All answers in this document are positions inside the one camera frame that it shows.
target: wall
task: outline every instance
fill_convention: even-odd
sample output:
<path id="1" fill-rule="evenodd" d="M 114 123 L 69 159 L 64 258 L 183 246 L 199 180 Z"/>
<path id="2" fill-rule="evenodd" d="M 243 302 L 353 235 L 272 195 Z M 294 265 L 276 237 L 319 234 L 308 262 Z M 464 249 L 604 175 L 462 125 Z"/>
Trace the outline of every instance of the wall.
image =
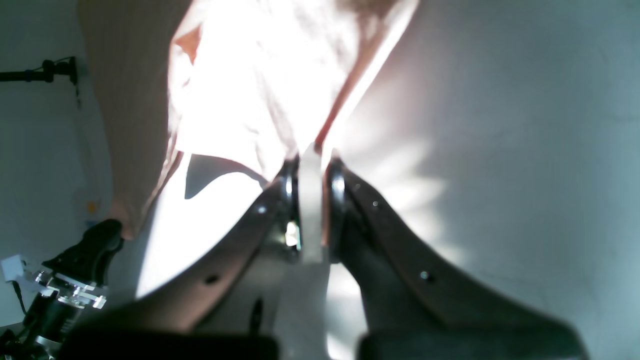
<path id="1" fill-rule="evenodd" d="M 108 150 L 76 1 L 2 1 L 0 14 L 0 71 L 79 62 L 81 109 L 68 77 L 0 83 L 0 258 L 20 253 L 40 263 L 80 240 L 88 200 L 108 203 Z M 0 284 L 0 326 L 21 320 L 12 287 Z"/>

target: fabric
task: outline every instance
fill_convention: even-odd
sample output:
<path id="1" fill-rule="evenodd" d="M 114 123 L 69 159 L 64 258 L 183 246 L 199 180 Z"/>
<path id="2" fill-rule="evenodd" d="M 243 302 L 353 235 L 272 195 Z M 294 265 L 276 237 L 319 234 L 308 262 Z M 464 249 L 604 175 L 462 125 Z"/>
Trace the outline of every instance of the fabric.
<path id="1" fill-rule="evenodd" d="M 180 151 L 273 178 L 358 95 L 417 4 L 81 0 L 111 151 L 110 215 L 135 237 Z"/>

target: screw hole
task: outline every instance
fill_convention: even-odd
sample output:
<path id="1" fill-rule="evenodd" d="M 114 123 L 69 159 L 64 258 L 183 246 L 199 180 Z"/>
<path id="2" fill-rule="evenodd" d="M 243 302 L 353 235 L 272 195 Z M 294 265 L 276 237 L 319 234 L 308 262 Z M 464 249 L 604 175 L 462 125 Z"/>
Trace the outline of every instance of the screw hole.
<path id="1" fill-rule="evenodd" d="M 262 299 L 258 299 L 253 305 L 253 310 L 251 311 L 251 320 L 249 323 L 249 333 L 252 335 L 256 335 L 260 330 L 260 325 L 262 324 Z"/>
<path id="2" fill-rule="evenodd" d="M 428 273 L 426 271 L 423 271 L 420 273 L 420 278 L 424 281 L 424 282 L 435 282 L 436 278 L 433 277 L 433 274 Z"/>
<path id="3" fill-rule="evenodd" d="M 210 275 L 206 279 L 204 279 L 204 283 L 206 285 L 213 285 L 216 282 L 218 282 L 218 276 L 217 275 Z"/>

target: black metal rod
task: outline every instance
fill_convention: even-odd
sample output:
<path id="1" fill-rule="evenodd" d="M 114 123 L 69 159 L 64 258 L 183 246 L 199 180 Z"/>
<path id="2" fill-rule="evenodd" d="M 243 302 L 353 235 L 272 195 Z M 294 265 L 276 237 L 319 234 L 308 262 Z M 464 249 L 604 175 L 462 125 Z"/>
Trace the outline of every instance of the black metal rod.
<path id="1" fill-rule="evenodd" d="M 53 81 L 53 74 L 36 71 L 0 72 L 0 81 Z"/>

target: black cable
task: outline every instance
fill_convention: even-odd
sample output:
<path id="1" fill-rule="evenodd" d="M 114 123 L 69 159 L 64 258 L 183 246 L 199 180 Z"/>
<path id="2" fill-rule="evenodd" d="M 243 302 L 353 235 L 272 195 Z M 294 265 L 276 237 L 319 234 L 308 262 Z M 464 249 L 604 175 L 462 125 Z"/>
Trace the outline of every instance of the black cable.
<path id="1" fill-rule="evenodd" d="M 54 61 L 53 63 L 59 63 L 59 62 L 61 62 L 61 61 L 63 61 L 63 60 L 68 60 L 68 59 L 71 59 L 71 58 L 73 58 L 73 56 L 67 56 L 66 58 L 57 59 L 57 60 L 56 60 L 56 61 Z M 36 71 L 36 70 L 40 70 L 40 69 L 42 69 L 42 67 L 39 67 L 39 68 L 37 68 L 37 69 L 30 70 L 30 71 Z"/>
<path id="2" fill-rule="evenodd" d="M 22 301 L 22 290 L 20 290 L 20 284 L 17 281 L 12 281 L 13 290 L 15 294 L 18 295 L 18 300 L 20 301 L 20 307 L 22 308 L 22 313 L 27 315 L 27 309 L 24 308 L 24 301 Z"/>

